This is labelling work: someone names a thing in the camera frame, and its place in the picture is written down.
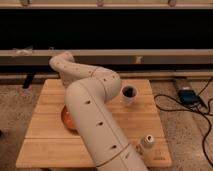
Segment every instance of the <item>black backdrop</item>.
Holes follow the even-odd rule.
[[[213,10],[0,10],[0,49],[208,49]]]

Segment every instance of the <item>cable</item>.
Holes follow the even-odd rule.
[[[209,84],[212,82],[212,80],[213,80],[213,77],[211,77],[208,80],[207,84],[200,90],[200,92],[198,93],[198,96],[200,96],[203,93],[203,91],[209,86]]]
[[[213,77],[211,77],[207,84],[201,89],[201,91],[198,93],[198,96],[200,96],[205,90],[206,88],[209,86],[209,84],[212,82],[213,80]],[[199,105],[200,103],[197,103],[193,106],[186,106],[186,105],[183,105],[181,102],[179,102],[178,100],[176,100],[175,98],[169,96],[169,95],[166,95],[166,94],[157,94],[156,96],[154,96],[154,99],[157,100],[157,98],[159,97],[166,97],[172,101],[174,101],[175,103],[177,103],[178,105],[182,106],[183,108],[179,108],[179,109],[165,109],[161,106],[159,106],[157,103],[156,103],[156,106],[158,109],[162,110],[162,111],[165,111],[165,112],[177,112],[177,111],[188,111],[188,112],[192,112],[192,113],[195,113],[195,114],[198,114],[200,116],[202,116],[208,123],[208,130],[207,132],[204,134],[204,137],[202,139],[202,150],[203,150],[203,153],[204,153],[204,156],[205,158],[207,159],[208,163],[211,165],[211,167],[213,167],[213,161],[210,160],[207,152],[206,152],[206,140],[209,136],[209,134],[211,133],[212,131],[212,123],[211,121],[209,120],[209,118],[207,116],[213,116],[213,114],[211,114],[211,102],[213,101],[213,98],[209,99],[208,100],[208,105],[207,105],[207,112],[203,112],[199,109]]]

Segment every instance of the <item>copper bowl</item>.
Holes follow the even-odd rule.
[[[62,109],[61,120],[68,130],[70,130],[72,133],[78,134],[78,131],[75,127],[75,123],[73,122],[73,119],[70,117],[70,114],[66,106],[64,106]]]

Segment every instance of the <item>terrazzo floor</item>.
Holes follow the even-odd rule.
[[[4,132],[0,138],[0,171],[39,171],[40,169],[17,169],[15,162],[29,124],[31,114],[38,100],[42,84],[32,84],[29,89],[14,82],[0,81],[0,129]],[[192,87],[198,92],[205,81],[193,81]],[[153,81],[154,94],[164,93],[176,97],[172,82]],[[213,97],[213,83],[202,94],[203,99]],[[165,98],[158,100],[164,107],[176,109],[179,106]],[[159,111],[163,129],[173,161],[170,168],[150,168],[150,171],[213,171],[204,158],[201,142],[207,130],[206,121],[189,112]],[[207,141],[207,151],[213,160],[213,133]],[[85,169],[52,169],[53,171],[85,171]]]

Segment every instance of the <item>white cup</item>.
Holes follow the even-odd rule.
[[[130,106],[133,103],[137,93],[138,91],[133,85],[126,85],[122,88],[122,97],[125,106]]]

